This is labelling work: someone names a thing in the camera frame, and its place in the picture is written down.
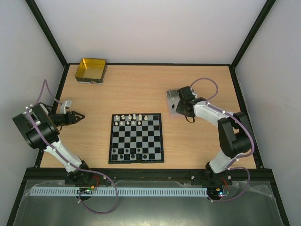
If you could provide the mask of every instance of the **black metal frame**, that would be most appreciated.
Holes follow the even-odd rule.
[[[67,63],[65,60],[56,40],[54,39],[49,27],[46,24],[38,6],[36,5],[34,0],[25,0],[30,7],[33,15],[37,19],[39,25],[41,26],[44,34],[46,35],[50,45],[54,49],[57,57],[59,58],[60,62],[64,67],[64,71],[62,74],[62,78],[59,84],[58,91],[56,93],[56,99],[60,99],[63,86],[66,80],[66,76],[69,70],[70,65],[78,65],[78,63]],[[246,52],[248,46],[252,42],[254,36],[256,35],[257,31],[259,30],[261,24],[263,23],[264,19],[268,15],[269,11],[271,10],[272,6],[274,5],[276,0],[267,0],[265,5],[263,6],[260,14],[258,15],[256,21],[254,22],[250,32],[248,33],[243,45],[241,46],[239,52],[237,53],[234,61],[232,64],[125,64],[125,63],[108,63],[108,65],[181,65],[181,66],[227,66],[229,67],[229,71],[231,74],[231,78],[233,81],[233,85],[235,88],[235,92],[237,95],[238,103],[240,110],[243,111],[247,117],[249,118],[247,107],[239,86],[238,78],[235,72],[235,68],[237,67],[239,61],[241,60],[243,54]],[[54,102],[52,106],[52,111],[56,112],[58,104]],[[66,176],[66,171],[64,168],[40,168],[40,163],[43,157],[43,151],[39,151],[37,156],[35,167],[28,168],[25,172],[23,181],[21,183],[19,192],[17,194],[13,209],[11,211],[9,220],[7,225],[12,225],[16,213],[21,201],[21,198],[24,193],[24,189],[27,183],[27,180],[63,180]],[[272,192],[276,198],[277,206],[281,215],[281,219],[284,225],[288,226],[289,221],[286,216],[285,209],[282,204],[282,200],[274,179],[274,175],[271,169],[264,169],[262,159],[260,156],[260,152],[258,150],[257,143],[255,141],[255,152],[253,154],[255,164],[257,169],[250,169],[250,175],[252,181],[269,181],[271,184]],[[205,183],[205,170],[204,169],[93,169],[95,171],[102,172],[108,175],[111,178],[116,177],[115,181],[118,180],[172,180],[175,181],[190,181],[193,185],[204,185]],[[231,171],[232,180],[239,181],[246,179],[246,172],[243,170],[233,170]],[[104,181],[101,178],[101,183],[105,184],[107,181]]]

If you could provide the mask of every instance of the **yellow box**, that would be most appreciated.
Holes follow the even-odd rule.
[[[75,78],[81,83],[103,84],[106,71],[106,60],[82,58],[76,71]]]

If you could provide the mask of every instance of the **gray floor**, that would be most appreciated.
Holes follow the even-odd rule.
[[[243,186],[240,182],[231,187],[231,193],[235,195]],[[118,208],[107,215],[88,212],[82,205],[77,204],[75,197],[25,196],[14,225],[282,225],[275,199],[270,196],[269,184],[252,183],[251,186],[253,188],[238,199],[225,203],[211,203],[202,197],[121,197]],[[97,211],[103,211],[108,210],[114,201],[112,197],[92,197],[87,201],[87,205]]]

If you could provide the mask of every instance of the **black corner post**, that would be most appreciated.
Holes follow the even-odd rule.
[[[58,59],[60,60],[61,64],[63,67],[67,66],[67,61],[63,55],[63,53],[61,52],[55,38],[53,37],[44,17],[42,16],[36,2],[34,0],[25,0],[27,5],[29,6],[30,10],[32,11],[32,14],[34,15],[34,17],[36,18],[36,20],[38,21],[42,31],[44,32],[46,38],[48,39],[51,47],[53,48],[55,54],[57,55]]]
[[[255,37],[256,33],[258,32],[260,26],[262,25],[264,19],[267,17],[269,11],[273,7],[274,3],[276,0],[267,0],[266,3],[264,4],[260,14],[258,15],[257,19],[255,20],[251,30],[249,31],[244,43],[240,47],[236,57],[234,58],[232,64],[231,64],[231,69],[235,70],[237,67],[239,61],[243,57],[244,53],[246,52],[247,48],[249,47],[250,43],[252,42],[253,38]]]

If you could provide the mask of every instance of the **wall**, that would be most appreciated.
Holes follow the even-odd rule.
[[[67,61],[230,64],[266,0],[36,0]]]
[[[36,101],[44,78],[55,93],[63,67],[24,0],[0,1],[0,40],[0,225],[6,225],[25,169],[37,156],[12,117]],[[42,100],[52,103],[46,92]]]
[[[301,1],[278,0],[237,68],[264,166],[300,225]]]

